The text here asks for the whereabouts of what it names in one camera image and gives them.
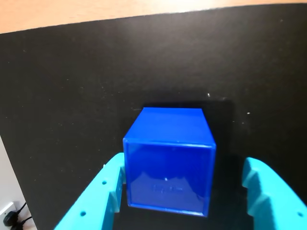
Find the cyan gripper finger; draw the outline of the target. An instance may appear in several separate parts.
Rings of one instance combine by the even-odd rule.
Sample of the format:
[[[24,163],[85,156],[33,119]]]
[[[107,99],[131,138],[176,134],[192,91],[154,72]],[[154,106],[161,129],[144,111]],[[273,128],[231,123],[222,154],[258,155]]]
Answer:
[[[111,230],[126,183],[124,153],[111,158],[57,224],[57,230]]]
[[[245,159],[242,186],[247,188],[247,213],[255,230],[305,230],[307,206],[267,164]]]

